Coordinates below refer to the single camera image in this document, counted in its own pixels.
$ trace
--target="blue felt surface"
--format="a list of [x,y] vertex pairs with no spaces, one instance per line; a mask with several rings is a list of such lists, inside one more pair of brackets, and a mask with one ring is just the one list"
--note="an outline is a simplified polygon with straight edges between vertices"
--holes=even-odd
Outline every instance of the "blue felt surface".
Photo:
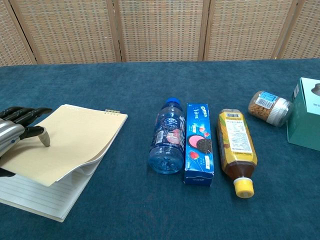
[[[287,143],[285,126],[247,112],[260,90],[290,99],[300,77],[320,79],[320,59],[1,67],[0,109],[71,104],[128,119],[64,223],[0,204],[0,239],[318,239],[320,152]],[[211,188],[147,165],[156,115],[171,96],[184,110],[209,104]],[[251,199],[236,197],[220,167],[215,129],[224,108],[245,114],[253,139]]]

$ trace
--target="robotic hand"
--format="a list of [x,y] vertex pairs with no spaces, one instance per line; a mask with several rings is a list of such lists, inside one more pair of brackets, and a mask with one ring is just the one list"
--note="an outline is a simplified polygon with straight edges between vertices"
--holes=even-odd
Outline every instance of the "robotic hand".
[[[38,136],[46,147],[50,145],[50,137],[42,126],[28,126],[42,114],[48,114],[50,108],[24,108],[12,106],[0,111],[0,158],[20,140]],[[0,177],[12,177],[15,173],[0,168]]]

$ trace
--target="wicker screen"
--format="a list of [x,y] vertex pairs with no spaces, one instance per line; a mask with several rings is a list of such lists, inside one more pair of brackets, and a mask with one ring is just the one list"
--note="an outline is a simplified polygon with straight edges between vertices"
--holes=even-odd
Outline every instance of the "wicker screen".
[[19,35],[19,24],[11,18],[11,9],[4,1],[10,7],[7,0],[0,0],[0,66],[32,64],[35,60],[32,61],[28,43],[23,34]]
[[37,61],[45,64],[116,61],[107,1],[11,0]]
[[270,59],[292,0],[211,0],[205,60]]
[[307,0],[304,3],[282,58],[320,58],[319,0]]
[[122,59],[197,61],[204,1],[115,0]]

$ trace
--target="spiral notebook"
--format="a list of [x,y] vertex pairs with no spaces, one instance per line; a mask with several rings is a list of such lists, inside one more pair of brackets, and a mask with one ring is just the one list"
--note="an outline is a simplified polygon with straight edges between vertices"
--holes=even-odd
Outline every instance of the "spiral notebook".
[[20,141],[0,160],[0,203],[63,222],[128,115],[62,105],[38,125],[51,145]]

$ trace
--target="beige paper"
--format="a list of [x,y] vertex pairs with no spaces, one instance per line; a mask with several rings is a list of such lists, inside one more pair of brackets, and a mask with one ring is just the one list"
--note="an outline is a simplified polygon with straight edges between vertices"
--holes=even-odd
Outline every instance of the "beige paper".
[[45,147],[38,137],[21,140],[2,156],[0,167],[50,186],[83,163],[96,160],[127,117],[62,105],[38,124],[49,133],[50,146]]

